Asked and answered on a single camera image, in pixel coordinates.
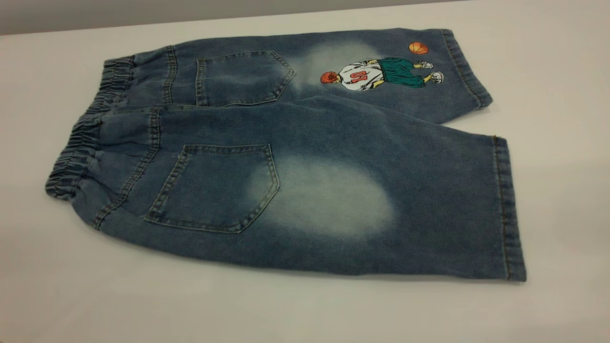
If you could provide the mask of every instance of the blue denim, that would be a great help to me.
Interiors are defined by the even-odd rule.
[[[505,139],[439,125],[491,101],[449,30],[187,42],[106,61],[46,191],[191,258],[525,281]]]

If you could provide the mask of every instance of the white surface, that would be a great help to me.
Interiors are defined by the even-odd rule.
[[[468,1],[0,37],[0,341],[608,342],[608,13],[605,0]],[[44,193],[104,59],[389,27],[453,29],[494,97],[451,126],[508,139],[526,283],[192,261],[108,238]]]
[[[0,34],[361,9],[455,0],[0,0]]]

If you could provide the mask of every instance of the red hair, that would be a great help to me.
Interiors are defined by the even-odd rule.
[[[320,81],[322,81],[323,84],[332,84],[336,80],[337,80],[337,73],[335,73],[334,71],[327,71],[324,74],[322,74],[322,77],[320,78]]]

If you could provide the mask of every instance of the orange basketball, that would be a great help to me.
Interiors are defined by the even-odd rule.
[[[409,44],[409,50],[417,55],[423,55],[428,52],[428,47],[422,42],[413,42]]]

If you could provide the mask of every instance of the white sneaker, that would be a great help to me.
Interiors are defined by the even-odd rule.
[[[434,68],[434,65],[427,61],[419,61],[419,62],[416,62],[415,64],[420,64],[420,65],[422,65],[422,68],[426,68],[426,69]]]
[[[435,84],[439,84],[443,82],[443,80],[445,80],[445,75],[443,75],[443,73],[441,73],[440,71],[435,71],[430,75],[432,75],[430,81],[434,82]]]

